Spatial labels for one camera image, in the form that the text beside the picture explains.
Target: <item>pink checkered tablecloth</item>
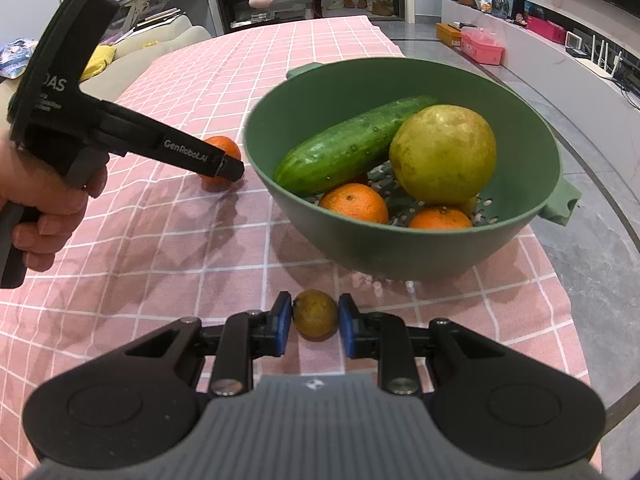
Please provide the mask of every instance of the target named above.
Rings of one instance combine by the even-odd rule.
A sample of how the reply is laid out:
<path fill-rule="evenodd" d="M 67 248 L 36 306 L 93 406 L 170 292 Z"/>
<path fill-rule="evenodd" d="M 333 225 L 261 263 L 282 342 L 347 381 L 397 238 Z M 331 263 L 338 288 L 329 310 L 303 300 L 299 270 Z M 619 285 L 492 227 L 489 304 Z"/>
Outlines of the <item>pink checkered tablecloth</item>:
<path fill-rule="evenodd" d="M 364 16 L 253 28 L 156 60 L 120 103 L 200 138 L 223 134 L 242 143 L 249 111 L 287 70 L 367 56 L 401 53 Z M 280 290 L 350 292 L 364 309 L 414 325 L 449 317 L 588 381 L 569 299 L 529 228 L 454 279 L 390 282 L 325 259 L 251 167 L 241 183 L 217 193 L 202 190 L 195 174 L 137 155 L 113 157 L 109 172 L 54 267 L 0 291 L 2 480 L 37 464 L 20 413 L 38 384 L 177 317 L 218 324 L 268 309 Z M 375 363 L 345 361 L 337 335 L 311 343 L 292 330 L 286 356 L 259 360 L 255 372 L 352 370 L 374 371 Z"/>

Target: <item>shoe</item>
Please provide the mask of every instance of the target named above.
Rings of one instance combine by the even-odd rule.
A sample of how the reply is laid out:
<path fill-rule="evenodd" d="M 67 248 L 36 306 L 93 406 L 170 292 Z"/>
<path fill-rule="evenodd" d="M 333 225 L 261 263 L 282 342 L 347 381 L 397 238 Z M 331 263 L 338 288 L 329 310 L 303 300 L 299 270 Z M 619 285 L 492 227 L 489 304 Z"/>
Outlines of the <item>shoe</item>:
<path fill-rule="evenodd" d="M 373 2 L 373 5 L 371 6 L 371 13 L 375 14 L 376 16 L 393 16 L 394 15 L 393 11 L 389 9 L 386 2 L 384 2 L 383 0 L 378 0 L 376 2 Z"/>

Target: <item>colander handle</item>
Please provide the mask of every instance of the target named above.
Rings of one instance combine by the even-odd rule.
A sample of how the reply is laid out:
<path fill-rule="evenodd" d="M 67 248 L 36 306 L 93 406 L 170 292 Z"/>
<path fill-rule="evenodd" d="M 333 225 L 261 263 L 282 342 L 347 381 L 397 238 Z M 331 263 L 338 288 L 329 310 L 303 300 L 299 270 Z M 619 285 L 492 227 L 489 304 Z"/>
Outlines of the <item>colander handle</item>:
<path fill-rule="evenodd" d="M 306 65 L 292 68 L 287 72 L 287 79 L 292 79 L 297 75 L 303 74 L 305 72 L 309 72 L 309 70 L 313 70 L 315 68 L 318 68 L 319 66 L 324 66 L 324 64 L 313 61 L 311 63 L 307 63 Z"/>
<path fill-rule="evenodd" d="M 564 176 L 561 176 L 556 188 L 538 215 L 554 224 L 567 225 L 581 196 L 582 193 L 573 184 L 566 181 Z"/>

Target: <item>green colander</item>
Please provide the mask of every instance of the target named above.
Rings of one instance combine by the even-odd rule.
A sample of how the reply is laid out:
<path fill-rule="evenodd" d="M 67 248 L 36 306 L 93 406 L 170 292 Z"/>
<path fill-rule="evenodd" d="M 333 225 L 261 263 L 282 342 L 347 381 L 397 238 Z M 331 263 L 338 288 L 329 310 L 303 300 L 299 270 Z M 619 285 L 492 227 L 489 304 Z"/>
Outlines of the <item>green colander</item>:
<path fill-rule="evenodd" d="M 497 169 L 479 203 L 484 225 L 443 232 L 361 222 L 273 181 L 279 162 L 302 141 L 394 99 L 425 94 L 475 110 L 494 130 Z M 255 106 L 244 144 L 278 206 L 327 258 L 392 280 L 459 274 L 503 247 L 535 215 L 566 225 L 580 198 L 562 177 L 554 137 L 533 108 L 489 79 L 431 61 L 370 58 L 295 69 Z"/>

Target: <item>orange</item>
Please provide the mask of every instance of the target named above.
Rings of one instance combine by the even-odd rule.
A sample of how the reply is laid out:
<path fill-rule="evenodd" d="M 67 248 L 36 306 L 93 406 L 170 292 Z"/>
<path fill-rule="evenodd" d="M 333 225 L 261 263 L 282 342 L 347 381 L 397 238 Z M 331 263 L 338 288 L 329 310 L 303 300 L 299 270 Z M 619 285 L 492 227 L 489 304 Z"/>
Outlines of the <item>orange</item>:
<path fill-rule="evenodd" d="M 465 229 L 473 227 L 473 224 L 462 211 L 441 206 L 423 209 L 414 216 L 409 227 L 412 229 Z"/>
<path fill-rule="evenodd" d="M 217 148 L 220 148 L 227 155 L 232 156 L 233 158 L 237 158 L 238 160 L 242 160 L 242 153 L 240 153 L 240 148 L 238 148 L 238 145 L 228 137 L 217 135 L 213 137 L 208 137 L 207 139 L 204 139 L 204 141 Z M 198 174 L 198 176 L 203 180 L 203 182 L 206 182 L 207 184 L 216 184 L 219 182 L 226 182 L 226 178 L 222 176 L 210 177 L 210 176 L 204 176 L 200 174 Z"/>
<path fill-rule="evenodd" d="M 389 212 L 382 197 L 364 184 L 344 184 L 320 199 L 320 207 L 365 222 L 389 223 Z"/>

